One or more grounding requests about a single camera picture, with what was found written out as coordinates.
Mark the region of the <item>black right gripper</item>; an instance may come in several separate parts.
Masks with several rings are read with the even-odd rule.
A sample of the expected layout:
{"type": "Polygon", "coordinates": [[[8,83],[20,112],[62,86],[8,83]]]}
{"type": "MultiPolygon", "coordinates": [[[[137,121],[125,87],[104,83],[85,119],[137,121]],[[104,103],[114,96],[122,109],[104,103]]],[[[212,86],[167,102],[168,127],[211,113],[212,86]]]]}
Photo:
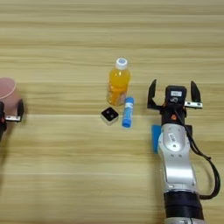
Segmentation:
{"type": "Polygon", "coordinates": [[[162,116],[162,124],[167,123],[185,125],[186,110],[187,109],[202,109],[200,91],[194,81],[191,81],[191,98],[193,102],[186,101],[184,104],[165,102],[163,105],[157,105],[153,98],[155,97],[157,80],[154,80],[149,87],[148,93],[148,109],[155,109],[159,111],[162,116]]]}

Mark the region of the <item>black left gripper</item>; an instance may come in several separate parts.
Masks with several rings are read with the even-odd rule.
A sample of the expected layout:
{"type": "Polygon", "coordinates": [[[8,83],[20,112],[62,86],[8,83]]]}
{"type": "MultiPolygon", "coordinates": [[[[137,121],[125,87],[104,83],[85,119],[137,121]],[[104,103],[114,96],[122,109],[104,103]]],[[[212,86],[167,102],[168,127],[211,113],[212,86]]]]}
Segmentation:
{"type": "Polygon", "coordinates": [[[4,113],[4,103],[0,101],[0,142],[2,141],[3,134],[7,130],[7,122],[20,123],[21,117],[24,115],[24,103],[20,99],[17,104],[17,114],[16,115],[6,115],[4,113]]]}

